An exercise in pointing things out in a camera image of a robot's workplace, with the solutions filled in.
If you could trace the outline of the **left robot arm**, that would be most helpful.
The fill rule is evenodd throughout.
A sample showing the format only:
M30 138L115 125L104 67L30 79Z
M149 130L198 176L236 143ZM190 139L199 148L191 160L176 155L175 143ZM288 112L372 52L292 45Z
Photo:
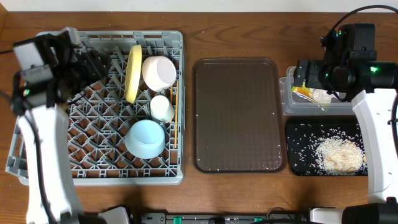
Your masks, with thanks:
M13 78L11 109L27 157L27 223L129 223L125 207L85 214L67 150L68 99L109 72L108 54L85 49L76 29L43 34L13 45L21 67Z

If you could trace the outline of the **white tissue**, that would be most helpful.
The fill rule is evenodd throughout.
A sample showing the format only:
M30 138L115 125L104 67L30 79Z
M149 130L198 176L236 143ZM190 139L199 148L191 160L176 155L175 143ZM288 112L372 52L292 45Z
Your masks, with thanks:
M314 89L312 96L317 103L324 105L329 105L333 98L333 96L329 95L326 90L319 89Z

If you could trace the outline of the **green yellow snack wrapper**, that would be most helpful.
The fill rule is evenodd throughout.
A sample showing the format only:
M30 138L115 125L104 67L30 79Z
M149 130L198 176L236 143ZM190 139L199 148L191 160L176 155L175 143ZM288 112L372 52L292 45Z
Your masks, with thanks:
M317 103L314 99L313 99L313 91L314 89L312 88L307 88L306 86L302 86L302 87L297 87L297 86L293 86L292 87L292 93L296 93L299 97L306 99L309 102L315 103L322 111L325 111L324 107Z

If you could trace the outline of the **cream cup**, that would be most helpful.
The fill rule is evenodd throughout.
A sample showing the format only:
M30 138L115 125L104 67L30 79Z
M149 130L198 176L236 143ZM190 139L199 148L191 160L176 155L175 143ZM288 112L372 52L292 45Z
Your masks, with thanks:
M175 116L175 110L167 97L157 95L150 101L150 114L153 120L169 123Z

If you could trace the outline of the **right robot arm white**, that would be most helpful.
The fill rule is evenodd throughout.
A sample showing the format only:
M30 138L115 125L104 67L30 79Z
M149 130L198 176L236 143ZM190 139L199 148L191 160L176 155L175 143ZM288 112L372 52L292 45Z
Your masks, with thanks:
M397 64L354 61L344 66L299 60L294 86L345 93L362 134L368 203L313 208L312 223L397 223Z

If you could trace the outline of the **light blue bowl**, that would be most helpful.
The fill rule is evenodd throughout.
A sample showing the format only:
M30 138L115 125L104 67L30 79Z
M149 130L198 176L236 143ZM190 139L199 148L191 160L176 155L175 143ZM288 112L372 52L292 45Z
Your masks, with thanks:
M127 132L124 143L133 156L152 159L159 156L164 150L165 132L155 121L141 120L134 123Z

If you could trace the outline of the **yellow plate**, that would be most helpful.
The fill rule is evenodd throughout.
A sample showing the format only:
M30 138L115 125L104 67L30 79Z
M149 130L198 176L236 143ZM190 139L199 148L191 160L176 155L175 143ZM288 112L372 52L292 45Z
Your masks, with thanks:
M126 67L126 79L124 94L126 100L133 104L135 102L139 82L141 78L142 67L142 47L141 45L134 45L131 47Z

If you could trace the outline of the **white pink bowl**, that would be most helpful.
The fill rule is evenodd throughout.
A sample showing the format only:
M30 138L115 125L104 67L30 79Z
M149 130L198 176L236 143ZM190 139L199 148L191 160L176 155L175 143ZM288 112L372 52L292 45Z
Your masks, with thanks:
M173 62L164 56L151 56L142 64L142 77L153 91L161 92L170 88L177 79Z

